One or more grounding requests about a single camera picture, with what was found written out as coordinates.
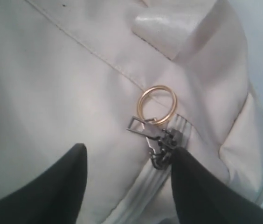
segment zipper teeth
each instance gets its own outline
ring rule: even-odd
[[[174,115],[167,125],[167,129],[176,129],[183,133],[182,147],[187,147],[191,132],[191,125],[186,119]],[[139,218],[145,207],[153,199],[162,184],[171,173],[171,166],[166,170],[157,170],[149,159],[137,177],[134,185],[129,189],[128,194],[122,199],[110,216],[103,224],[132,224]]]

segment gold split ring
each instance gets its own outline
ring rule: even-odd
[[[161,118],[159,120],[155,119],[155,120],[151,121],[151,124],[159,126],[159,125],[162,125],[162,124],[166,123],[167,121],[169,121],[172,118],[172,116],[174,115],[176,108],[177,108],[176,94],[169,87],[167,87],[165,85],[156,85],[156,86],[153,86],[153,87],[149,88],[148,90],[146,90],[143,93],[143,95],[140,97],[140,99],[138,100],[137,114],[138,114],[138,117],[140,119],[146,120],[144,118],[144,115],[143,115],[143,103],[144,103],[145,99],[149,96],[150,93],[157,91],[157,90],[164,90],[164,91],[169,92],[171,94],[171,97],[173,100],[171,109],[166,116],[164,116],[163,118]]]

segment zipper slider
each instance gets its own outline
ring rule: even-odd
[[[176,129],[160,129],[150,123],[150,121],[154,120],[141,120],[137,117],[132,117],[127,130],[146,137],[151,150],[150,158],[153,166],[158,170],[164,170],[171,164],[173,151],[177,148],[182,148],[183,134]],[[142,131],[132,128],[135,121],[141,123]]]

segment white bag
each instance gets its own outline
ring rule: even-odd
[[[126,131],[155,85],[177,95],[168,125],[187,150],[260,204],[263,111],[226,0],[0,0],[0,199],[83,142],[78,224],[178,223],[170,169],[154,169],[145,139]],[[145,116],[170,106],[155,94]]]

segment zipper pull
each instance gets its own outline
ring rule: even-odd
[[[127,130],[146,137],[153,166],[158,170],[164,170],[171,164],[173,151],[177,148],[182,148],[183,134],[176,129],[160,129],[149,123],[153,120],[155,119],[141,120],[137,117],[132,117]],[[135,121],[142,124],[142,131],[132,128]]]

